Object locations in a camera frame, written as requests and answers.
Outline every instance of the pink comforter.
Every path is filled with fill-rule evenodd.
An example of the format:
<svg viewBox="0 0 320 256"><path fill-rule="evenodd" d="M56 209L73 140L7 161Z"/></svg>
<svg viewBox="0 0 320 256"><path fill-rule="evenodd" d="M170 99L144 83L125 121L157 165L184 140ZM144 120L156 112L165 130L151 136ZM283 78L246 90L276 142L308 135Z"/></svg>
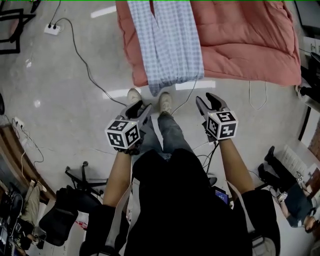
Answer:
<svg viewBox="0 0 320 256"><path fill-rule="evenodd" d="M300 84L298 40L282 1L191 1L204 75L211 78ZM116 1L124 52L135 86L148 84L128 3Z"/></svg>

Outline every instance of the black shirt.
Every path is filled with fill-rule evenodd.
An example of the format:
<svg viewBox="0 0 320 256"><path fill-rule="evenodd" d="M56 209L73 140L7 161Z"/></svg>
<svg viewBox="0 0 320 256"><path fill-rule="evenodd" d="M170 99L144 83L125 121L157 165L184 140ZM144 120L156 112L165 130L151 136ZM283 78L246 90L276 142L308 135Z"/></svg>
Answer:
<svg viewBox="0 0 320 256"><path fill-rule="evenodd" d="M300 227L313 207L311 200L306 197L299 184L296 182L288 191L285 205L290 216L287 218L291 227Z"/></svg>
<svg viewBox="0 0 320 256"><path fill-rule="evenodd" d="M18 218L17 222L21 225L20 232L14 238L14 243L16 246L23 250L28 250L31 245L31 240L27 237L27 235L32 234L34 230L34 226L20 218Z"/></svg>
<svg viewBox="0 0 320 256"><path fill-rule="evenodd" d="M154 150L133 166L140 181L140 215L128 235L125 256L131 255L252 255L246 219L237 199L231 210L211 189L198 158L184 149L169 161ZM272 195L267 190L242 195L253 226L273 240L280 253L280 233ZM105 245L115 208L100 205L89 215L80 255L99 252ZM122 215L116 250L126 240L129 224Z"/></svg>

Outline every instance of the plaid cloth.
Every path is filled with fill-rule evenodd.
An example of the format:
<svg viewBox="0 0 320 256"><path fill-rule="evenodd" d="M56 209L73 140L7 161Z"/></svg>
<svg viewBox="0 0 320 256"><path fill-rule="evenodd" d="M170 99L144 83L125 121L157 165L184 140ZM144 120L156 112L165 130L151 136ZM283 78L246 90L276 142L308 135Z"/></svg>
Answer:
<svg viewBox="0 0 320 256"><path fill-rule="evenodd" d="M149 89L157 96L163 87L204 77L204 64L189 1L128 1L140 43Z"/></svg>

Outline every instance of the seated person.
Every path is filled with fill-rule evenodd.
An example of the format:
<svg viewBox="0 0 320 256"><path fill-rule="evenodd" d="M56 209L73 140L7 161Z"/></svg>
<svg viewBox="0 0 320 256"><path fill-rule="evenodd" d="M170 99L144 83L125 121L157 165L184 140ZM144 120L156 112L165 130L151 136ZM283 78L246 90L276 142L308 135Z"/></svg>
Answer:
<svg viewBox="0 0 320 256"><path fill-rule="evenodd" d="M26 250L30 248L31 243L37 245L40 241L39 238L32 233L38 218L41 191L47 191L47 189L38 182L36 186L32 188L32 192L25 202L24 212L17 220L17 223L21 225L19 233L15 233L13 236L17 255L26 256Z"/></svg>
<svg viewBox="0 0 320 256"><path fill-rule="evenodd" d="M310 193L304 184L302 188L299 186L296 178L274 156L274 150L275 147L272 146L264 160L274 169L279 178L265 171L263 163L258 167L259 177L274 190L279 189L281 193L287 193L287 198L280 202L280 208L290 226L293 228L304 226L305 231L310 233L318 226L315 217L310 216L313 208Z"/></svg>

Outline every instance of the white tile floor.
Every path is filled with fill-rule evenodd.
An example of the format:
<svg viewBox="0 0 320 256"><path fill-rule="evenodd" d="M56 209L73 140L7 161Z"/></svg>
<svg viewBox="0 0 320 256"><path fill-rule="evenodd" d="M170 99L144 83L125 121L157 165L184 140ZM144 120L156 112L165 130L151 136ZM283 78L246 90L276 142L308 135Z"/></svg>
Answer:
<svg viewBox="0 0 320 256"><path fill-rule="evenodd" d="M6 8L18 5L30 3L8 2ZM67 22L61 22L64 28L58 36L43 33L57 5L58 2L42 2L36 18L23 31L21 53L0 56L1 93L6 114L10 119L20 118L41 148L44 162L37 164L36 168L54 191L71 183L64 173L66 166L77 169L83 161L89 162L89 177L108 177L116 151L108 145L104 130L122 109L89 81L85 65L74 50ZM67 17L73 22L77 48L87 60L94 79L108 92L117 94L118 90L133 86L117 15L111 13L90 18L92 12L112 5L112 2L63 1L56 19ZM215 84L204 82L210 88L196 88L189 101L174 114L197 155L207 155L212 150L208 144L202 145L207 138L201 125L203 118L195 103L196 96L205 99L206 92L217 94L236 112L239 128L234 143L249 170L257 171L271 145L282 149L288 140L298 137L305 106L298 100L293 87L266 83L267 103L256 111L249 104L248 81L213 81ZM251 83L251 103L256 108L265 101L264 84L259 81ZM172 93L174 109L191 92L190 89L175 90L174 86L164 91ZM141 94L146 102L156 105L158 98L152 98L147 87L141 88ZM125 97L116 99L126 101ZM152 116L155 122L158 114ZM27 147L26 152L32 161L41 160L36 149ZM217 175L217 184L226 190L219 149L213 156L210 173ZM259 185L258 178L254 174L252 177ZM281 233L281 255L305 255L310 236L306 236L303 230L289 228L281 213L278 219L280 230L284 232ZM292 248L297 247L300 254L293 253Z"/></svg>

